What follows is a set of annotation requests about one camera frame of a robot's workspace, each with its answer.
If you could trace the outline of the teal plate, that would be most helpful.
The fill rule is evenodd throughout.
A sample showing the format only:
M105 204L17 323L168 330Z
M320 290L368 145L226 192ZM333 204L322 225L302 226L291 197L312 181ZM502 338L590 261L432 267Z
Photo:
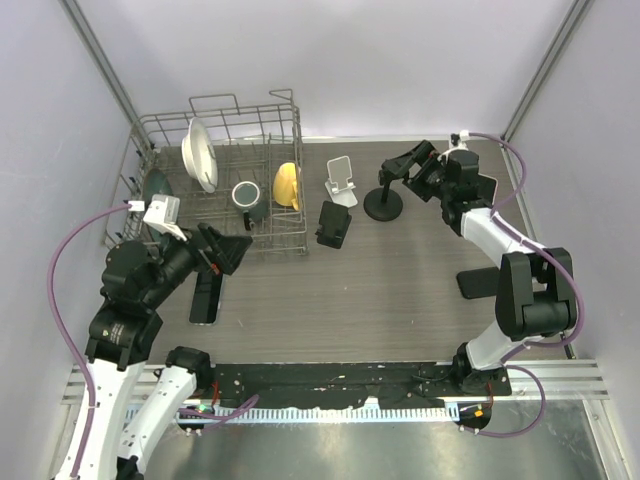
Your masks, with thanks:
M173 190L168 180L168 177L163 171L161 171L158 168L150 169L147 172L143 181L142 196L143 196L145 205L147 207L147 210L151 205L154 195L164 195L164 196L171 196L171 197L173 196ZM170 205L169 209L167 210L167 212L169 212L169 219L175 221L175 219L177 218L177 214L175 213L176 203L173 202L173 203L170 203L169 205ZM145 218L146 218L146 211L145 211L145 214L143 215L143 222L147 226L147 230L149 232L151 239L154 242L160 242L161 240L163 240L161 232L147 225Z

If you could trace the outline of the white folding phone stand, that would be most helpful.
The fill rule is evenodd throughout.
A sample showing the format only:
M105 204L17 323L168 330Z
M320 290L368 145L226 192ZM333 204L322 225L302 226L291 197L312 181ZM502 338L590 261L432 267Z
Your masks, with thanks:
M355 207L358 200L354 193L355 184L352 181L353 172L350 158L340 156L328 160L326 165L328 179L325 182L325 188L330 200L347 209Z

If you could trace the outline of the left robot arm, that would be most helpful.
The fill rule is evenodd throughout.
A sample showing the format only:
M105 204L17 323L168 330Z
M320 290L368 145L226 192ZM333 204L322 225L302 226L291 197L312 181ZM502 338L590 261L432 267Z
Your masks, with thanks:
M181 239L169 237L153 255L137 240L106 256L103 303L88 328L78 365L85 392L59 479L141 479L178 409L205 397L213 385L209 354L170 351L155 387L131 422L125 416L163 321L159 306L194 272L230 275L253 240L224 235L201 223Z

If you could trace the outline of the dark green mug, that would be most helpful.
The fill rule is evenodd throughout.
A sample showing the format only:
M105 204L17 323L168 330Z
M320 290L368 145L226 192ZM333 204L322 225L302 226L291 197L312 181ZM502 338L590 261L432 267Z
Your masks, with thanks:
M252 181L241 181L236 184L231 197L234 205L241 212L244 228L248 232L269 213L269 206L262 196L261 189Z

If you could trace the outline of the black round base stand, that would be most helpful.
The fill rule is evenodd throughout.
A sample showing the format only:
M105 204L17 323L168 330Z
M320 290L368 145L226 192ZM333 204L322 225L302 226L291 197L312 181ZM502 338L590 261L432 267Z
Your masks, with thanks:
M391 181L372 189L367 193L363 202L365 213L371 219L379 222L397 219L402 213L403 206L400 195L391 189Z

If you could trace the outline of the black phone clear case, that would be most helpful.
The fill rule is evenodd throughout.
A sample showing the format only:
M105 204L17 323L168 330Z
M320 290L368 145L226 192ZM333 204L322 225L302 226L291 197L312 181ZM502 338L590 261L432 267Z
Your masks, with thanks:
M222 273L198 274L189 314L191 324L207 326L216 323L223 285Z

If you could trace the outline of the white bowl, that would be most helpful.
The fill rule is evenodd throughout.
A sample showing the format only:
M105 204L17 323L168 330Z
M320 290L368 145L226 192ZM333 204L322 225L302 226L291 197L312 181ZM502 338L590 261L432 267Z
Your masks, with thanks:
M193 117L181 143L184 167L190 178L197 180L207 193L214 193L218 186L218 168L208 130L204 122Z

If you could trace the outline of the black phone pink case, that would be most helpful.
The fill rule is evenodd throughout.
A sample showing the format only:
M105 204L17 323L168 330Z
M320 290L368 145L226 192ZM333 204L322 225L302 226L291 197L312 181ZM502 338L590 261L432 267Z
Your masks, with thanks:
M478 196L487 208L492 208L498 187L498 180L494 177L480 174L478 176Z

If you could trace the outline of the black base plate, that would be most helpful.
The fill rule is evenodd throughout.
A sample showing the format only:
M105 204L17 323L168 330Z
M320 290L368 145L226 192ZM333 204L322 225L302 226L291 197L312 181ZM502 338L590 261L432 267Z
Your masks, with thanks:
M251 396L262 409L358 409L374 398L383 409L442 406L446 397L506 397L506 370L466 371L435 362L218 364L211 386L222 407Z

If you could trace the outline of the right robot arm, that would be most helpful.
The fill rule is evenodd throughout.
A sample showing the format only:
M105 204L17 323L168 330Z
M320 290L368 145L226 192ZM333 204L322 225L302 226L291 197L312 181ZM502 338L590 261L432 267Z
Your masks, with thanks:
M382 163L380 187L367 195L365 204L388 207L383 220L397 218L402 210L401 199L390 188L394 181L423 201L439 200L444 223L494 264L458 276L471 283L462 290L467 297L494 297L495 319L453 357L445 378L457 391L481 395L504 380L506 361L524 348L547 347L550 338L579 331L582 300L569 252L546 248L502 219L494 204L497 181L481 173L479 157L463 136L453 136L445 152L422 141Z

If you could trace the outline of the black flat phone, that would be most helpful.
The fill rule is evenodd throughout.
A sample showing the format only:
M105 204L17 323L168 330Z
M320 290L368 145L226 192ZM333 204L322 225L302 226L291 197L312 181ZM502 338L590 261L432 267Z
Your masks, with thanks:
M467 300L494 297L498 290L497 267L461 271L456 275L459 291Z

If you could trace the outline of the black folding phone stand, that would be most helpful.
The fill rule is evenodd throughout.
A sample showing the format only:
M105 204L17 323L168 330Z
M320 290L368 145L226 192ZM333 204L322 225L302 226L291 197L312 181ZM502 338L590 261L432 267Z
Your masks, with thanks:
M320 211L317 243L326 247L340 249L346 238L352 216L347 207L324 201Z

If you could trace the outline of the yellow cup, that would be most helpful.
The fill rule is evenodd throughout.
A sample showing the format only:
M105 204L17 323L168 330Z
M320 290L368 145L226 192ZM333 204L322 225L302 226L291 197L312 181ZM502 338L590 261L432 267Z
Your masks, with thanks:
M300 210L298 190L299 169L294 162L283 163L277 170L273 182L273 199L283 207Z

